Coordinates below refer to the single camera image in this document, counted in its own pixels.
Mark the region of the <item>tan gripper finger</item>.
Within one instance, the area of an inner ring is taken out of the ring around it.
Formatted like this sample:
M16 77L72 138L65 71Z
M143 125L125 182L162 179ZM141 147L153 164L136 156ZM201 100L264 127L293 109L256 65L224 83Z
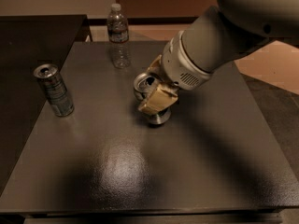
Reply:
M158 83L150 89L138 110L148 115L156 115L178 100L178 89L168 84Z
M154 61L149 65L147 72L151 75L155 75L157 77L162 76L162 67L161 67L161 55L158 55Z

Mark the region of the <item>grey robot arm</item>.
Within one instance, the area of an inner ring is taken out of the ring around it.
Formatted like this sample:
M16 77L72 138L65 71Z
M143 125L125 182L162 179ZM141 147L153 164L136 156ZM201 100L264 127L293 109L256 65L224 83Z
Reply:
M278 40L299 46L299 0L217 0L149 66L157 79L138 110L155 115L207 82L220 66Z

